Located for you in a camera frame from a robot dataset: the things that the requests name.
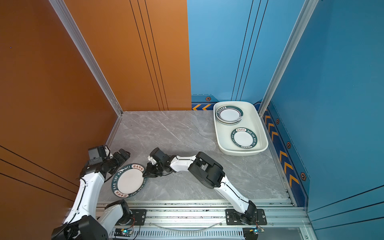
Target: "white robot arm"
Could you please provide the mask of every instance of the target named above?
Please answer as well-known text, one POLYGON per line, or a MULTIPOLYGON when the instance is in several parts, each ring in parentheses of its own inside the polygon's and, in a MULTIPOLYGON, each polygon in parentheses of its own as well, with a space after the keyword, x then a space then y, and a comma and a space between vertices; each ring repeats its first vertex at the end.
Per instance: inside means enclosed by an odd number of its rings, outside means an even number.
POLYGON ((51 239, 105 240, 115 224, 124 225, 131 220, 131 212, 125 200, 113 202, 105 207, 104 214, 96 220, 96 205, 106 174, 114 175, 130 157, 120 149, 111 153, 106 145, 88 150, 89 161, 80 173, 80 187, 72 209, 64 224, 55 228, 51 239))
POLYGON ((148 160, 150 162, 144 177, 163 176, 163 171, 167 174, 189 171, 204 186, 215 189, 227 199, 239 213, 239 219, 243 223, 250 225, 255 220, 256 206, 230 183, 223 167, 205 153, 199 152, 192 157, 168 156, 157 147, 150 153, 148 160))

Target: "white plastic tray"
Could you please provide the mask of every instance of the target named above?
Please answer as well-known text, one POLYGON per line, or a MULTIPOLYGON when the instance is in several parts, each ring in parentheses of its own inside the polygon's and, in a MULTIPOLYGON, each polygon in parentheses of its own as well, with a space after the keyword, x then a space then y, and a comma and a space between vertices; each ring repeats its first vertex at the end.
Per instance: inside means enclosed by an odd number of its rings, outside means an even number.
POLYGON ((265 134, 263 123, 257 114, 257 111, 251 103, 242 101, 218 102, 214 105, 214 121, 217 142, 220 150, 227 155, 232 156, 250 156, 256 155, 268 148, 268 140, 265 134), (243 118, 235 125, 224 125, 216 119, 216 110, 222 106, 236 106, 243 111, 243 118), (231 133, 239 127, 248 128, 257 136, 257 144, 250 149, 243 149, 236 146, 231 140, 231 133))

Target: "orange wall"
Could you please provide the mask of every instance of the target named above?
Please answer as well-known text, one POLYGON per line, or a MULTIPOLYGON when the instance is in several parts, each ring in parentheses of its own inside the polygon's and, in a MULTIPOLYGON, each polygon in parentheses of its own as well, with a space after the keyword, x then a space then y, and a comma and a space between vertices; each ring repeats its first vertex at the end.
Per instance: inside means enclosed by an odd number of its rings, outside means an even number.
POLYGON ((124 111, 190 110, 186 0, 65 0, 124 111))
POLYGON ((48 239, 116 114, 49 1, 5 1, 0 15, 0 230, 48 239))

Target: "gray marble surface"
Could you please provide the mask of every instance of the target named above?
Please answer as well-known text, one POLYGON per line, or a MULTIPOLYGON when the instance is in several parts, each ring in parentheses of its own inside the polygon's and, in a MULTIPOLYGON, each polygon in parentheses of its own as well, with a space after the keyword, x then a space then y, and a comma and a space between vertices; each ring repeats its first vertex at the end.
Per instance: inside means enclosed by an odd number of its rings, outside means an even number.
MULTIPOLYGON (((231 183, 249 199, 287 198, 269 148, 253 156, 229 156, 218 148, 212 111, 124 112, 112 141, 112 152, 123 148, 131 153, 124 164, 146 167, 149 153, 159 147, 168 155, 193 156, 205 152, 223 166, 231 183)), ((99 201, 116 201, 111 181, 100 191, 99 201)), ((190 172, 148 178, 146 186, 126 200, 207 200, 223 199, 204 187, 190 172)))

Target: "plate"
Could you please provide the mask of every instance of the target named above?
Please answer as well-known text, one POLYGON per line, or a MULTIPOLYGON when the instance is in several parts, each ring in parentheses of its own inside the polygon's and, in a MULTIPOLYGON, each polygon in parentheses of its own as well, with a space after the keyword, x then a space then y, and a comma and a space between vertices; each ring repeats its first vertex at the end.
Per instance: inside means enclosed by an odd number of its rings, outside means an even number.
POLYGON ((233 130, 231 140, 236 146, 244 149, 253 148, 257 144, 256 134, 245 127, 239 127, 233 130))
POLYGON ((112 179, 112 192, 120 198, 136 195, 147 182, 147 178, 143 177, 143 172, 144 167, 140 164, 129 164, 118 170, 112 179))
POLYGON ((235 124, 243 117, 243 111, 235 106, 222 106, 216 111, 216 116, 220 122, 235 124))

